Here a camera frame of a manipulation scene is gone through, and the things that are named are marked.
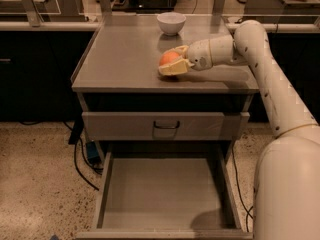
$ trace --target black cabinet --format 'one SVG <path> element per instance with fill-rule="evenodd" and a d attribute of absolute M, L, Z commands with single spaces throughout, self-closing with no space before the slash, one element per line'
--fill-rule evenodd
<path fill-rule="evenodd" d="M 310 112 L 320 121 L 320 34 L 269 33 L 270 48 L 279 66 Z M 256 94 L 249 108 L 251 121 L 267 121 Z"/>
<path fill-rule="evenodd" d="M 0 32 L 0 120 L 73 120 L 70 77 L 93 32 Z"/>

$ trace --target cabinet top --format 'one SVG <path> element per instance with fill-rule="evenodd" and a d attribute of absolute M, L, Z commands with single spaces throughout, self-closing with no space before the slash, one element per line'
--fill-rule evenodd
<path fill-rule="evenodd" d="M 180 45 L 228 32 L 214 25 L 211 15 L 190 15 L 177 36 L 166 36 L 156 15 L 113 15 L 106 19 L 79 72 L 76 92 L 126 93 L 256 93 L 248 66 L 220 65 L 174 78 L 162 77 L 158 63 L 163 52 Z"/>

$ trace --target gray cabinet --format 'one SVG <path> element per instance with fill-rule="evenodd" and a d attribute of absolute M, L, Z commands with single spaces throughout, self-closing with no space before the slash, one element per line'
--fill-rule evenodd
<path fill-rule="evenodd" d="M 73 77 L 104 161 L 92 232 L 78 239 L 252 237 L 241 230 L 225 169 L 258 92 L 250 69 L 157 72 L 164 51 L 226 31 L 211 21 L 188 16 L 167 37 L 154 15 L 106 19 Z"/>

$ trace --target drawer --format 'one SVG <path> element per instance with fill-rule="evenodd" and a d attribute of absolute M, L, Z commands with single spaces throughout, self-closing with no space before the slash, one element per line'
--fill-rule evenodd
<path fill-rule="evenodd" d="M 233 140 L 240 138 L 249 113 L 84 112 L 91 140 Z"/>
<path fill-rule="evenodd" d="M 252 239 L 218 144 L 193 142 L 191 152 L 190 142 L 171 141 L 163 153 L 163 142 L 148 143 L 146 153 L 111 142 L 91 231 L 76 239 Z"/>

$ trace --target floor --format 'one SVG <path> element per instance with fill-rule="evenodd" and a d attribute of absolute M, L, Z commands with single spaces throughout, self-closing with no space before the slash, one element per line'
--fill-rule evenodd
<path fill-rule="evenodd" d="M 89 231 L 97 191 L 76 172 L 74 145 L 68 145 L 69 128 L 64 123 L 23 125 L 0 123 L 0 238 L 74 239 Z M 253 202 L 255 163 L 263 147 L 272 140 L 268 124 L 249 123 L 234 154 L 245 205 Z M 84 162 L 77 147 L 80 171 L 99 187 L 101 176 Z M 243 230 L 246 212 L 237 191 L 233 160 L 227 164 Z M 248 221 L 252 230 L 252 221 Z"/>

